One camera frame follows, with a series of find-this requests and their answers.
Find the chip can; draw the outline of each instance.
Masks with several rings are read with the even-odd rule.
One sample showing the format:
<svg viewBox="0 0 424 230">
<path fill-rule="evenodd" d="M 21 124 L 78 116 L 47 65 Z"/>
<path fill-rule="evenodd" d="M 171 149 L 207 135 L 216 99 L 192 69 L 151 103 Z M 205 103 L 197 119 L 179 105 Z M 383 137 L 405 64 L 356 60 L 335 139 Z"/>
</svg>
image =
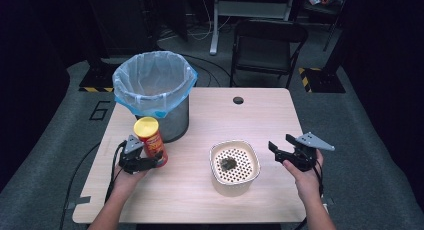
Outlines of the chip can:
<svg viewBox="0 0 424 230">
<path fill-rule="evenodd" d="M 162 137 L 159 132 L 159 122 L 153 117 L 142 117 L 134 124 L 134 133 L 145 145 L 145 152 L 148 157 L 154 157 L 162 152 L 156 167 L 162 167 L 168 161 L 168 154 L 165 150 Z"/>
</svg>

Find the blue plastic bag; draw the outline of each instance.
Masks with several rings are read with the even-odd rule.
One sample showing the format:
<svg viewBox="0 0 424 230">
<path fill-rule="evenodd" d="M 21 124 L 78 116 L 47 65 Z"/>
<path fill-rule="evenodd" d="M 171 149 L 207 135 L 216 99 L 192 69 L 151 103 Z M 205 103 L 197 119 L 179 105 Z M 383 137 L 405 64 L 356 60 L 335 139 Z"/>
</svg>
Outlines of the blue plastic bag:
<svg viewBox="0 0 424 230">
<path fill-rule="evenodd" d="M 115 101 L 135 116 L 165 118 L 187 96 L 197 72 L 179 54 L 156 51 L 135 55 L 112 76 Z"/>
</svg>

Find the white basket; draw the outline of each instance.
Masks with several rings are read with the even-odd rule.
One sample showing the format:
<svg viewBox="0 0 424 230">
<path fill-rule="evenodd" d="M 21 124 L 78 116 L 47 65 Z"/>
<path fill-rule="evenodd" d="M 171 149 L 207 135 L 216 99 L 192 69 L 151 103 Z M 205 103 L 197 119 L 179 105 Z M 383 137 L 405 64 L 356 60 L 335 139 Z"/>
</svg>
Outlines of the white basket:
<svg viewBox="0 0 424 230">
<path fill-rule="evenodd" d="M 237 165 L 226 169 L 222 160 L 233 159 Z M 219 143 L 210 151 L 212 183 L 223 196 L 236 197 L 245 193 L 259 175 L 260 165 L 255 151 L 249 143 L 233 140 Z"/>
</svg>

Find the yellow lid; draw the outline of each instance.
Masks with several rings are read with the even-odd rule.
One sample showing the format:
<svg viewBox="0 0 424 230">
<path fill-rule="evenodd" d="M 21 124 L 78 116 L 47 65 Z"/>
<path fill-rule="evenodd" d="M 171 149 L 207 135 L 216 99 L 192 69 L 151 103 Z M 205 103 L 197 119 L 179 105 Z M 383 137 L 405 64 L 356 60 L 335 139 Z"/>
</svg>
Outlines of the yellow lid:
<svg viewBox="0 0 424 230">
<path fill-rule="evenodd" d="M 134 124 L 134 132 L 138 137 L 148 138 L 159 129 L 159 122 L 152 117 L 142 117 Z"/>
</svg>

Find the dark background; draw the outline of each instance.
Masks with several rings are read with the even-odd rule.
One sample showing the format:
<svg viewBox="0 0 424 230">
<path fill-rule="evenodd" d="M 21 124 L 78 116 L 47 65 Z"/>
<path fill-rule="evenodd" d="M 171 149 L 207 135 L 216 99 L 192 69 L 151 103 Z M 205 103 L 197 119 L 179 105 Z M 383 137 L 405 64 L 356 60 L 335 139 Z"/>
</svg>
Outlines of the dark background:
<svg viewBox="0 0 424 230">
<path fill-rule="evenodd" d="M 1 189 L 60 105 L 67 67 L 151 51 L 162 22 L 187 38 L 184 1 L 2 0 Z M 349 0 L 346 8 L 333 54 L 423 208 L 422 1 Z"/>
</svg>

